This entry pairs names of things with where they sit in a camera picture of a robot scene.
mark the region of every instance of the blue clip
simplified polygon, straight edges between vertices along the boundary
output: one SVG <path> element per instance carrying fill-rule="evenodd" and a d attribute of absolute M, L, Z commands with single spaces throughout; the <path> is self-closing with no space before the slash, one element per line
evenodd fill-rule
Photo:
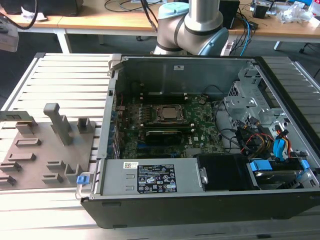
<path fill-rule="evenodd" d="M 273 144 L 273 154 L 279 158 L 280 162 L 283 162 L 285 159 L 284 159 L 284 156 L 283 156 L 283 152 L 285 150 L 285 147 L 286 147 L 286 142 L 285 140 L 283 139 L 276 139 L 274 141 L 274 144 Z"/>
<path fill-rule="evenodd" d="M 272 167 L 268 160 L 254 160 L 250 163 L 251 169 L 255 171 L 272 171 Z"/>
<path fill-rule="evenodd" d="M 76 179 L 76 184 L 79 185 L 86 185 L 90 183 L 90 177 L 89 176 L 78 176 Z"/>
<path fill-rule="evenodd" d="M 310 165 L 309 165 L 308 161 L 305 160 L 305 159 L 301 160 L 301 165 L 302 165 L 304 170 L 310 168 Z"/>

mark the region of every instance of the wooden desk surface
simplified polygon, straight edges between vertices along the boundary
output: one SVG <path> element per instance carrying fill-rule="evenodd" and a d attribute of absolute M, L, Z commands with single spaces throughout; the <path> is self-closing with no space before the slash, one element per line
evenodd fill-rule
<path fill-rule="evenodd" d="M 23 27 L 29 25 L 21 15 L 6 14 L 6 11 L 2 7 L 0 7 L 0 12 Z M 58 23 L 62 19 L 62 16 L 47 16 L 47 18 L 48 21 L 35 22 L 33 26 L 36 28 L 58 28 Z"/>
<path fill-rule="evenodd" d="M 37 22 L 37 28 L 71 28 L 71 29 L 105 29 L 105 30 L 132 30 L 153 31 L 144 12 L 111 12 L 105 9 L 106 0 L 84 0 L 82 11 L 77 17 L 48 16 L 49 21 Z M 240 9 L 248 18 L 259 24 L 256 36 L 268 37 L 292 37 L 292 38 L 320 38 L 320 27 L 315 28 L 308 22 L 290 22 L 282 24 L 276 16 L 266 16 L 265 19 L 253 18 L 252 12 L 248 11 L 251 0 L 240 0 Z M 127 8 L 132 8 L 133 3 L 126 3 Z M 110 9 L 121 10 L 116 2 L 108 4 Z M 151 6 L 154 14 L 158 15 L 160 5 Z M 9 15 L 12 20 L 23 26 L 28 23 L 20 15 Z M 241 35 L 244 31 L 243 25 L 236 20 L 230 35 Z"/>
<path fill-rule="evenodd" d="M 58 24 L 59 28 L 136 31 L 153 30 L 144 12 L 112 12 L 105 9 L 105 2 L 106 0 L 84 0 L 82 11 L 79 16 L 64 16 Z M 132 9 L 134 6 L 139 7 L 141 5 L 137 3 L 125 3 L 123 6 Z M 156 16 L 158 16 L 160 6 L 160 4 L 150 6 Z M 116 2 L 108 4 L 107 7 L 112 10 L 122 10 Z"/>
<path fill-rule="evenodd" d="M 281 23 L 275 15 L 266 15 L 264 19 L 253 18 L 252 12 L 248 11 L 250 0 L 240 0 L 240 9 L 248 21 L 259 24 L 254 35 L 269 37 L 292 37 L 292 38 L 320 38 L 320 27 L 313 27 L 308 22 L 298 23 L 289 22 Z M 235 21 L 233 29 L 229 30 L 230 34 L 242 34 L 244 26 L 239 20 Z"/>

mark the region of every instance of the power supply label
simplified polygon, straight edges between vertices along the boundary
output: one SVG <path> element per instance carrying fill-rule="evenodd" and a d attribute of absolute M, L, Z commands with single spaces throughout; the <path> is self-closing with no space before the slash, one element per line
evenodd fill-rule
<path fill-rule="evenodd" d="M 177 192 L 175 166 L 139 165 L 137 169 L 137 191 L 140 194 Z"/>

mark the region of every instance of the green circuit board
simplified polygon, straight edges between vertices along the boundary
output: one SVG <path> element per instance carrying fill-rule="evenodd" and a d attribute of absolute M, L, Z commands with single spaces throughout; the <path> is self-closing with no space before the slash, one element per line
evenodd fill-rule
<path fill-rule="evenodd" d="M 140 125 L 145 122 L 141 117 L 142 108 L 157 109 L 161 105 L 144 105 L 133 100 L 125 105 L 124 115 L 121 119 L 119 130 L 122 134 L 122 159 L 144 158 L 191 158 L 200 153 L 223 153 L 224 146 L 218 139 L 218 132 L 212 122 L 212 102 L 203 101 L 205 98 L 199 95 L 188 96 L 183 109 L 183 119 L 194 124 L 193 132 L 182 135 L 181 141 L 175 145 L 146 146 L 141 136 Z M 150 113 L 151 118 L 156 118 L 155 113 Z"/>

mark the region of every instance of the motherboard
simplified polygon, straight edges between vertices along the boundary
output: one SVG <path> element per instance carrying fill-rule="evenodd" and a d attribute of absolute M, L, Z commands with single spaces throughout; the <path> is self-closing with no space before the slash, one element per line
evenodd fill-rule
<path fill-rule="evenodd" d="M 206 96 L 132 98 L 118 107 L 121 159 L 192 158 L 223 153 Z"/>

